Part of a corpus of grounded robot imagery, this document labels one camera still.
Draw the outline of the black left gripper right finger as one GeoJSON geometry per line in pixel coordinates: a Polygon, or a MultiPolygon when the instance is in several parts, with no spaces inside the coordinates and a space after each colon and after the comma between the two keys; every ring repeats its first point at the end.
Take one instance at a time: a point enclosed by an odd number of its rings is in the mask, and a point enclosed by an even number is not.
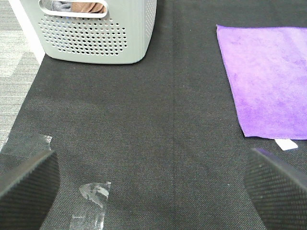
{"type": "Polygon", "coordinates": [[[263,149],[251,149],[245,188],[268,230],[307,228],[307,176],[263,149]]]}

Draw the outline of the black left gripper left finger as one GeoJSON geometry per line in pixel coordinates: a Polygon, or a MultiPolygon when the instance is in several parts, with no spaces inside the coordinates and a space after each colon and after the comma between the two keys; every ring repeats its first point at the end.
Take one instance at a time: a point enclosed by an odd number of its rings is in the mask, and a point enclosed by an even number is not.
{"type": "Polygon", "coordinates": [[[0,228],[38,230],[59,190],[55,151],[44,150],[0,178],[0,228]]]}

